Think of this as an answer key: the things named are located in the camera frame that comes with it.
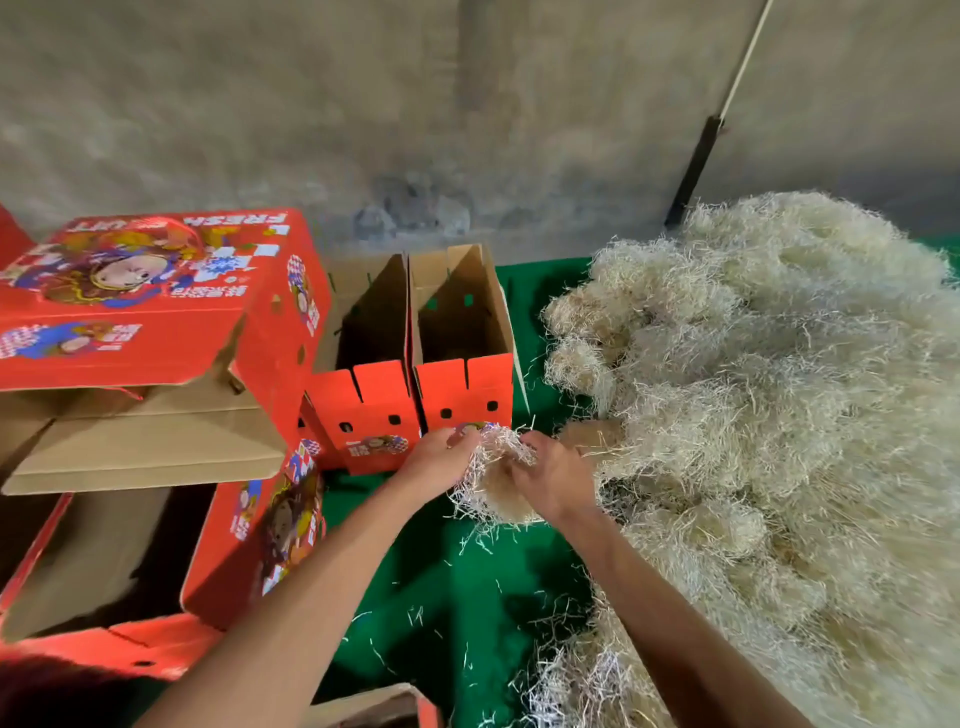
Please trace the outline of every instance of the cartoon character print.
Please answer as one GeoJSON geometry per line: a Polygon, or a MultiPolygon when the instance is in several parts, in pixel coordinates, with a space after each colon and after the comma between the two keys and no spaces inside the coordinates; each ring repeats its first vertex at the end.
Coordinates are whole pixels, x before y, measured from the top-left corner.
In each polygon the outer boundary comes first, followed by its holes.
{"type": "Polygon", "coordinates": [[[399,455],[406,452],[409,445],[406,438],[399,435],[373,435],[361,441],[358,454],[389,452],[391,455],[399,455]]]}
{"type": "Polygon", "coordinates": [[[121,347],[116,342],[129,341],[139,328],[140,325],[117,327],[97,321],[12,328],[0,334],[0,359],[13,356],[45,359],[50,356],[118,350],[121,347]]]}
{"type": "Polygon", "coordinates": [[[290,283],[290,291],[297,303],[300,320],[303,321],[310,335],[313,336],[320,324],[320,309],[313,300],[310,279],[306,275],[306,266],[303,265],[303,260],[299,255],[291,255],[290,259],[287,260],[287,282],[290,283]]]}
{"type": "Polygon", "coordinates": [[[302,561],[324,534],[320,476],[303,442],[278,483],[266,521],[263,594],[302,561]]]}
{"type": "Polygon", "coordinates": [[[57,303],[125,308],[148,301],[164,287],[189,285],[187,268],[203,256],[202,247],[179,227],[156,234],[166,236],[154,238],[147,231],[68,235],[36,263],[15,262],[12,286],[57,303]]]}
{"type": "Polygon", "coordinates": [[[251,480],[246,483],[240,496],[237,498],[236,511],[230,522],[230,533],[236,536],[237,541],[246,541],[250,535],[253,517],[256,515],[256,506],[260,502],[260,493],[263,488],[262,480],[251,480]]]}

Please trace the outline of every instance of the red cardboard box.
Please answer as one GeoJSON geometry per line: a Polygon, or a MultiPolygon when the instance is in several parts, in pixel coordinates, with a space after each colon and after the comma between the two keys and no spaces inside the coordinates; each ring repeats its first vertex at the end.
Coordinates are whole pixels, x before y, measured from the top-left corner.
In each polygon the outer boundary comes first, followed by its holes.
{"type": "Polygon", "coordinates": [[[329,304],[293,209],[84,218],[0,274],[4,493],[267,478],[329,304]]]}
{"type": "Polygon", "coordinates": [[[403,255],[326,262],[333,292],[307,395],[351,474],[394,471],[420,438],[403,255]]]}
{"type": "MultiPolygon", "coordinates": [[[[0,496],[3,524],[49,514],[0,595],[3,642],[179,677],[322,538],[311,451],[304,438],[264,481],[0,496]]],[[[18,551],[7,541],[2,553],[10,562],[18,551]]]]}
{"type": "Polygon", "coordinates": [[[411,355],[427,429],[509,427],[514,337],[486,245],[410,254],[411,355]]]}

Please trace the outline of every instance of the open cardboard box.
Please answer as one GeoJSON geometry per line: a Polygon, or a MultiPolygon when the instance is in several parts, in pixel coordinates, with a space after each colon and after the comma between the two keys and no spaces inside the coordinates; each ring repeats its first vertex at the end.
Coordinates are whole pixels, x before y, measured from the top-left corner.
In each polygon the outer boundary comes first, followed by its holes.
{"type": "Polygon", "coordinates": [[[75,220],[0,278],[4,493],[280,469],[329,301],[297,211],[75,220]]]}
{"type": "Polygon", "coordinates": [[[2,642],[179,677],[322,538],[315,445],[263,481],[0,496],[0,523],[24,523],[0,551],[2,642]]]}
{"type": "Polygon", "coordinates": [[[409,683],[311,705],[300,728],[442,728],[440,711],[409,683]]]}
{"type": "Polygon", "coordinates": [[[420,438],[404,256],[326,261],[332,290],[307,394],[351,474],[394,471],[420,438]]]}
{"type": "Polygon", "coordinates": [[[510,426],[514,336],[490,248],[410,254],[411,355],[427,429],[510,426]]]}

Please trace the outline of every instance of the concrete wall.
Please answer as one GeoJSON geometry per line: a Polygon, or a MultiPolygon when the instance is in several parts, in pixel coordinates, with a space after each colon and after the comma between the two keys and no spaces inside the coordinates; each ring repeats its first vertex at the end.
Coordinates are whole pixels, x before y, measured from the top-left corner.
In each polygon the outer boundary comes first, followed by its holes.
{"type": "Polygon", "coordinates": [[[4,5],[0,203],[31,232],[294,204],[335,246],[388,175],[466,203],[506,261],[656,234],[760,2],[4,5]]]}
{"type": "MultiPolygon", "coordinates": [[[[507,262],[657,234],[762,2],[3,5],[0,203],[30,232],[297,205],[326,249],[439,244],[351,242],[399,185],[507,262]]],[[[697,194],[822,186],[960,230],[958,29],[949,0],[778,0],[697,194]]]]}
{"type": "Polygon", "coordinates": [[[696,194],[809,187],[960,231],[960,3],[776,0],[696,194]]]}

